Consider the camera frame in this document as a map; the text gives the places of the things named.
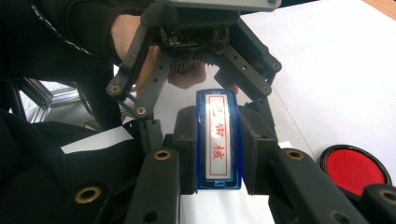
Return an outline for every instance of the white surface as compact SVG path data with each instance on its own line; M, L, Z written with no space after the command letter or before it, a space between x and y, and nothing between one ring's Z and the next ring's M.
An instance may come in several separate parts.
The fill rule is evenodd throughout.
M279 142L315 160L331 145L369 151L396 182L396 23L360 0L322 0L243 17L283 69L269 96ZM205 83L183 91L165 85L156 105L164 133L195 92L218 88L208 67ZM238 104L249 99L243 93ZM273 223L265 196L199 191L182 196L183 223Z
M114 128L93 136L81 139L61 147L64 154L78 151L93 151L111 147L117 143L133 139L132 136L122 127Z

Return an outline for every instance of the white label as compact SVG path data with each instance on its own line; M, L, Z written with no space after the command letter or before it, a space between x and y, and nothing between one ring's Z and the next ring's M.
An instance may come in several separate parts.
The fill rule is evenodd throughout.
M208 94L206 103L206 179L230 179L230 113L226 94Z

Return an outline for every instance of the black sleeve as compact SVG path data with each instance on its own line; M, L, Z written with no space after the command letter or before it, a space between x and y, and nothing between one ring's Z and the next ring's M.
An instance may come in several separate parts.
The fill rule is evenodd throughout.
M111 24L120 14L140 15L145 1L130 0L40 0L49 22L68 40L115 64L120 58L110 35Z

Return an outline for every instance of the black mechanical arm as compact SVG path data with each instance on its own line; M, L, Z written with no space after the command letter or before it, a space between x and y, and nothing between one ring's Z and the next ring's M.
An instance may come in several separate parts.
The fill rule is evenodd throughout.
M240 15L279 5L276 0L157 0L142 14L128 55L107 87L139 120L146 153L124 223L178 223L180 194L197 191L195 106L178 112L175 131L164 140L160 121L151 118L169 72L188 71L195 60L217 65L216 81L223 87L235 83L252 100L239 106L243 179L248 194L270 196L276 223L396 223L394 187L370 186L359 204L352 204L307 154L277 146L267 96L281 64ZM136 99L130 89L152 45L162 53Z

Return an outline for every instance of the blue object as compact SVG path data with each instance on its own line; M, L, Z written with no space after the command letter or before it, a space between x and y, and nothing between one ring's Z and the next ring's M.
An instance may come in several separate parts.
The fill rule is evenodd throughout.
M233 91L197 92L198 189L240 189L241 128Z

